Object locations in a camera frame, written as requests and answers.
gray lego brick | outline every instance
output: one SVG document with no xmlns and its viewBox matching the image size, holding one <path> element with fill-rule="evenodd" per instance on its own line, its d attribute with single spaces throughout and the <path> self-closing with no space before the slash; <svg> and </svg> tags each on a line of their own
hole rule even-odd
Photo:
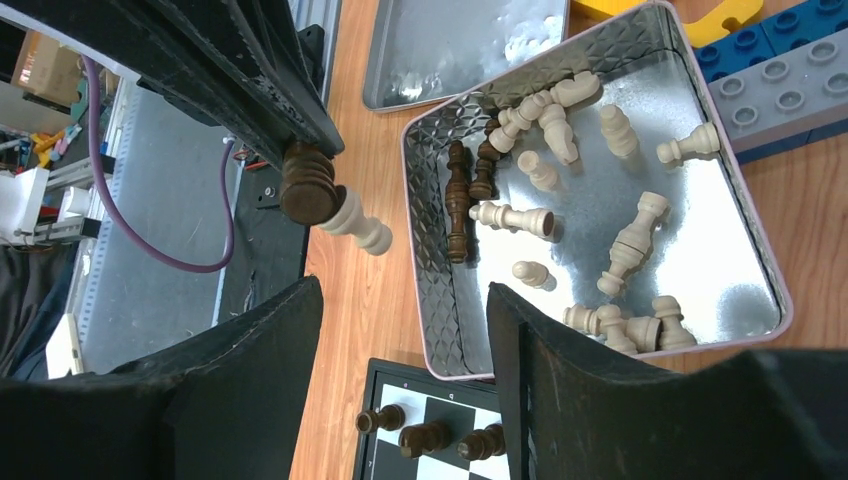
<svg viewBox="0 0 848 480">
<path fill-rule="evenodd" d="M 709 84 L 744 152 L 848 117 L 848 30 Z"/>
</svg>

yellow toy piece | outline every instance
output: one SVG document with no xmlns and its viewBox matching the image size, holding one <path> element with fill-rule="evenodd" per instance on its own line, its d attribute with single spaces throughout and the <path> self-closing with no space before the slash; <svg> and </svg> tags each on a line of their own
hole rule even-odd
<svg viewBox="0 0 848 480">
<path fill-rule="evenodd" d="M 595 20 L 606 20 L 644 0 L 575 0 L 578 12 Z M 724 0 L 694 23 L 685 23 L 693 48 L 706 47 L 748 25 L 763 9 L 763 0 Z"/>
</svg>

chess piece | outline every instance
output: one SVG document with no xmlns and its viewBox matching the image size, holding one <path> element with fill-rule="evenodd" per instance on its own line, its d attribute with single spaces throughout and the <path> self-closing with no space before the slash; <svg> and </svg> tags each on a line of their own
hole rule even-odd
<svg viewBox="0 0 848 480">
<path fill-rule="evenodd" d="M 621 309 L 615 305 L 604 305 L 596 312 L 600 320 L 601 333 L 607 336 L 606 346 L 625 355 L 635 355 L 636 344 L 624 333 L 625 321 Z"/>
<path fill-rule="evenodd" d="M 333 164 L 317 148 L 295 142 L 283 157 L 280 208 L 296 223 L 318 225 L 338 212 L 342 200 Z"/>
<path fill-rule="evenodd" d="M 353 235 L 356 246 L 371 255 L 386 253 L 392 246 L 392 231 L 374 217 L 366 217 L 362 211 L 359 194 L 345 186 L 336 187 L 342 202 L 338 212 L 326 222 L 317 225 L 330 235 Z"/>
<path fill-rule="evenodd" d="M 477 177 L 468 187 L 468 194 L 475 200 L 491 200 L 494 195 L 495 164 L 500 160 L 501 152 L 495 150 L 495 147 L 489 143 L 489 135 L 499 126 L 497 120 L 491 119 L 483 128 L 486 138 L 477 148 L 477 166 L 474 169 Z"/>
<path fill-rule="evenodd" d="M 468 214 L 472 220 L 483 225 L 517 228 L 537 237 L 548 238 L 554 233 L 554 214 L 544 208 L 519 212 L 509 205 L 497 206 L 492 202 L 480 202 L 480 205 L 471 207 Z"/>
<path fill-rule="evenodd" d="M 625 158 L 639 146 L 639 138 L 630 126 L 627 115 L 617 105 L 604 105 L 600 111 L 601 134 L 613 155 Z"/>
<path fill-rule="evenodd" d="M 657 157 L 663 163 L 671 163 L 681 160 L 684 155 L 690 153 L 713 153 L 719 151 L 721 143 L 718 140 L 718 132 L 712 122 L 698 125 L 692 133 L 682 140 L 672 140 L 661 143 L 657 147 Z"/>
<path fill-rule="evenodd" d="M 515 262 L 512 275 L 530 287 L 541 287 L 548 279 L 548 268 L 539 262 Z"/>
<path fill-rule="evenodd" d="M 450 443 L 451 431 L 439 421 L 404 427 L 398 438 L 400 454 L 406 458 L 444 450 Z"/>
<path fill-rule="evenodd" d="M 518 132 L 521 128 L 513 122 L 502 125 L 492 131 L 489 135 L 489 143 L 495 147 L 495 150 L 501 153 L 509 153 L 512 147 L 515 146 L 515 139 L 518 137 Z"/>
<path fill-rule="evenodd" d="M 398 405 L 386 405 L 379 411 L 364 410 L 356 416 L 356 429 L 360 433 L 374 433 L 378 428 L 388 432 L 403 426 L 406 416 Z"/>
<path fill-rule="evenodd" d="M 654 317 L 635 317 L 627 320 L 624 334 L 636 344 L 639 353 L 656 352 L 659 346 L 660 321 Z"/>
<path fill-rule="evenodd" d="M 492 424 L 483 430 L 474 430 L 456 445 L 456 453 L 465 460 L 487 460 L 506 453 L 503 427 Z"/>
<path fill-rule="evenodd" d="M 662 333 L 660 334 L 660 350 L 677 350 L 679 348 L 694 347 L 698 344 L 695 336 L 683 328 L 680 322 L 683 315 L 680 312 L 680 304 L 677 299 L 664 295 L 657 297 L 651 302 L 656 317 L 662 322 Z"/>
<path fill-rule="evenodd" d="M 577 160 L 579 152 L 573 142 L 574 130 L 565 121 L 565 110 L 561 105 L 552 103 L 545 107 L 539 117 L 539 126 L 545 132 L 545 143 L 563 165 Z"/>
<path fill-rule="evenodd" d="M 468 180 L 465 170 L 468 168 L 468 157 L 465 146 L 460 141 L 451 142 L 448 148 L 448 168 L 451 178 L 445 187 L 445 207 L 451 217 L 451 230 L 448 234 L 448 258 L 451 263 L 462 263 L 468 256 L 468 236 L 465 234 L 465 220 L 468 218 L 468 206 L 471 198 L 468 195 Z"/>
<path fill-rule="evenodd" d="M 570 107 L 591 97 L 601 87 L 601 80 L 592 72 L 580 72 L 574 79 L 563 80 L 551 89 L 553 101 Z"/>
<path fill-rule="evenodd" d="M 610 268 L 601 274 L 598 289 L 616 296 L 624 285 L 624 276 L 641 263 L 651 248 L 654 222 L 668 208 L 668 200 L 656 193 L 644 192 L 639 198 L 636 219 L 618 232 L 610 248 Z"/>
<path fill-rule="evenodd" d="M 539 154 L 533 150 L 521 152 L 518 156 L 518 169 L 530 176 L 530 183 L 543 192 L 550 192 L 559 183 L 556 169 L 542 162 Z"/>
</svg>

silver tin tray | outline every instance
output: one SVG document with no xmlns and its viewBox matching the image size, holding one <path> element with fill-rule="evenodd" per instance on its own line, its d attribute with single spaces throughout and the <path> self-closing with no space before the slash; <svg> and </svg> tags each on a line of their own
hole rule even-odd
<svg viewBox="0 0 848 480">
<path fill-rule="evenodd" d="M 763 341 L 788 327 L 791 300 L 696 65 L 673 7 L 648 2 L 406 127 L 401 147 L 413 266 L 425 357 L 435 376 L 492 377 L 485 317 L 489 282 L 509 285 L 557 320 L 577 302 L 592 308 L 609 303 L 596 281 L 609 267 L 615 236 L 633 220 L 646 190 L 667 197 L 671 210 L 654 232 L 653 253 L 612 303 L 625 315 L 650 315 L 654 297 L 674 295 L 682 305 L 684 325 L 698 339 L 698 346 L 688 351 Z M 496 203 L 552 209 L 564 225 L 559 241 L 477 225 L 473 260 L 451 265 L 446 242 L 450 222 L 443 204 L 447 145 L 462 140 L 476 152 L 483 125 L 498 108 L 516 106 L 529 93 L 584 70 L 599 74 L 603 86 L 596 101 L 567 112 L 581 160 L 560 165 L 534 125 L 498 163 L 496 173 Z M 608 103 L 621 106 L 640 138 L 641 155 L 630 161 L 613 156 L 600 133 L 598 110 Z M 684 137 L 707 120 L 720 132 L 718 155 L 688 160 L 676 169 L 659 162 L 660 142 Z M 564 193 L 541 193 L 530 185 L 513 160 L 526 149 L 557 167 Z M 556 278 L 555 289 L 534 290 L 515 280 L 511 266 L 518 260 L 547 265 Z"/>
<path fill-rule="evenodd" d="M 566 37 L 568 0 L 381 0 L 362 100 L 391 112 L 452 97 Z"/>
</svg>

lego brick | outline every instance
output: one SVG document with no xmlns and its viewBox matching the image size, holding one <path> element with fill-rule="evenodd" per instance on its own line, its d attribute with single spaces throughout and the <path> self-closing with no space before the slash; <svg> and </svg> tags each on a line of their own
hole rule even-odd
<svg viewBox="0 0 848 480">
<path fill-rule="evenodd" d="M 808 0 L 760 25 L 775 55 L 782 55 L 848 27 L 848 1 Z"/>
<path fill-rule="evenodd" d="M 848 30 L 709 85 L 735 152 L 848 117 Z"/>
<path fill-rule="evenodd" d="M 714 82 L 774 57 L 762 27 L 751 25 L 695 51 L 707 82 Z"/>
</svg>

